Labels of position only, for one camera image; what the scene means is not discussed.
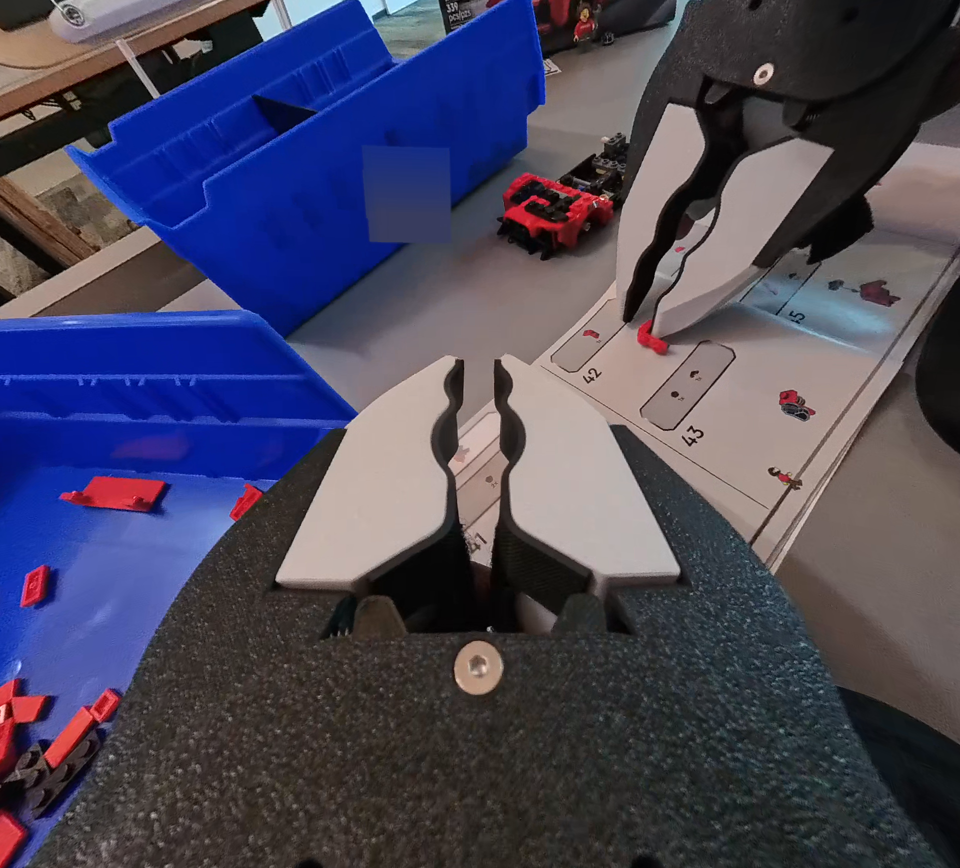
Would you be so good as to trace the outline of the blue plastic bin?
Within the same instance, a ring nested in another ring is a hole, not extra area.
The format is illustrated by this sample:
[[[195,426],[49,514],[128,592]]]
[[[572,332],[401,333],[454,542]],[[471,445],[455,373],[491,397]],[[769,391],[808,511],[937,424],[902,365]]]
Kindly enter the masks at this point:
[[[354,409],[258,315],[2,322],[2,682],[15,760],[123,696],[256,492]]]

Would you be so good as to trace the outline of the lego instruction booklet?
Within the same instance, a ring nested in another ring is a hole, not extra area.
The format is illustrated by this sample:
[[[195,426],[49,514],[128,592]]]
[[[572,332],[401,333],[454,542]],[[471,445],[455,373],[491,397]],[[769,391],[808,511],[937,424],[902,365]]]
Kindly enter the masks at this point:
[[[605,296],[534,362],[631,429],[774,568],[958,279],[957,170],[906,158],[868,200],[872,232],[817,265],[787,254],[666,355]]]

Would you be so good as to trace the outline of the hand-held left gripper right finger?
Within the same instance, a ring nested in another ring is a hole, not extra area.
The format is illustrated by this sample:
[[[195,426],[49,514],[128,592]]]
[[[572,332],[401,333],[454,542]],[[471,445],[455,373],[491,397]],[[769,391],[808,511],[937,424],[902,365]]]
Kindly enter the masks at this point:
[[[612,426],[570,385],[512,355],[494,362],[507,465],[501,529],[585,589],[672,585],[679,562]]]

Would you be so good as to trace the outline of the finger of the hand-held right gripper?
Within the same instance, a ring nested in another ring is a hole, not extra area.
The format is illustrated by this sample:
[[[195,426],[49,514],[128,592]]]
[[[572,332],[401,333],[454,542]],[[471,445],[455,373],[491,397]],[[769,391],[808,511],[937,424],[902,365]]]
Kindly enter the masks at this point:
[[[702,321],[762,275],[762,250],[833,154],[828,146],[786,139],[734,167],[710,231],[655,306],[654,337],[669,339]]]
[[[722,304],[722,122],[668,104],[630,178],[619,216],[615,291],[623,322],[697,324]]]

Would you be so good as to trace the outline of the blue bin with black divider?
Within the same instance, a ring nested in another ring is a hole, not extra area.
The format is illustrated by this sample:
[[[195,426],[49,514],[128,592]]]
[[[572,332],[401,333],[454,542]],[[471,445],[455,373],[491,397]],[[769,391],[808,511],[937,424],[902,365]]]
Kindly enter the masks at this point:
[[[506,168],[546,101],[532,0],[504,0],[397,60],[344,0],[109,124],[66,153],[243,309],[286,335],[401,246],[373,240],[364,160],[387,155],[385,214],[456,205]]]

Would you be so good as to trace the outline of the red and black lego car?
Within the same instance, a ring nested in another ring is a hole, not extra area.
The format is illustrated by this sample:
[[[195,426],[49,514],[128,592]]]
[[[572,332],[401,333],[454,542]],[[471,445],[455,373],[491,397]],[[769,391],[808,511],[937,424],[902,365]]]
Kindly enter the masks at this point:
[[[607,226],[623,204],[629,140],[618,132],[601,142],[598,152],[558,179],[516,178],[502,196],[497,235],[546,261]]]

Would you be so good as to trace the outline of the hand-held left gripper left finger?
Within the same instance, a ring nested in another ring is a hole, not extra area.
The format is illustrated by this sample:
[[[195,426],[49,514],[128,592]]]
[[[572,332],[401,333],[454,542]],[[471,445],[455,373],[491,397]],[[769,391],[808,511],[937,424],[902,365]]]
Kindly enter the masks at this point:
[[[284,588],[352,590],[459,531],[450,463],[465,365],[447,355],[349,423],[275,575]]]

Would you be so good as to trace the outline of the pile of red lego pieces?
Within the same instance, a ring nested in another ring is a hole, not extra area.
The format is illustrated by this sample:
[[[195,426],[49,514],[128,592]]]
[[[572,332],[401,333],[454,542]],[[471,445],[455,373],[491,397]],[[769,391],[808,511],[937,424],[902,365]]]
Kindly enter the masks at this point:
[[[2,497],[2,866],[35,853],[174,598],[269,487],[42,468]]]

